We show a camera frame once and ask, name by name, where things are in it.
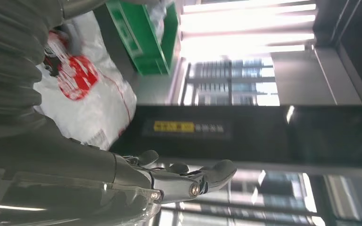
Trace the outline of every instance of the yellow label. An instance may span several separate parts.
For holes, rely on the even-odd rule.
[[[153,129],[156,132],[193,133],[195,124],[188,121],[155,121]]]

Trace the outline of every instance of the black panel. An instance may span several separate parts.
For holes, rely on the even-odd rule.
[[[362,106],[138,106],[134,120],[110,151],[154,149],[162,157],[231,159],[263,163],[362,167]],[[145,120],[213,120],[232,125],[232,138],[146,137]]]

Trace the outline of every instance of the robotic hand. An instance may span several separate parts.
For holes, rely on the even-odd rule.
[[[152,189],[160,190],[162,203],[180,202],[196,198],[198,195],[217,191],[226,185],[237,171],[230,160],[223,160],[213,167],[203,167],[188,173],[188,166],[175,163],[168,169],[146,169],[143,166],[152,164],[158,159],[158,154],[146,151],[138,157],[125,159],[141,173],[147,175],[152,183]]]

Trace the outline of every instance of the red logo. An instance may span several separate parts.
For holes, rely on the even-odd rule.
[[[69,56],[58,70],[59,88],[71,100],[83,99],[98,81],[94,65],[85,56]]]

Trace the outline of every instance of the plastic cover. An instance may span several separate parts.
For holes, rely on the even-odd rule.
[[[129,225],[160,210],[158,190],[32,173],[9,183],[0,201],[2,226]]]
[[[157,3],[147,4],[146,10],[149,14],[149,19],[152,22],[157,41],[162,42],[163,34],[165,32],[164,19],[167,14],[167,7],[173,0],[161,0]]]
[[[61,63],[56,77],[52,68],[37,66],[42,80],[34,89],[41,93],[42,104],[36,109],[52,118],[63,136],[107,150],[131,122],[136,96],[110,59],[94,14],[78,16],[73,23],[82,40],[82,56],[60,59],[67,63]],[[46,50],[48,55],[60,51],[58,39],[57,34],[49,35],[53,49]]]

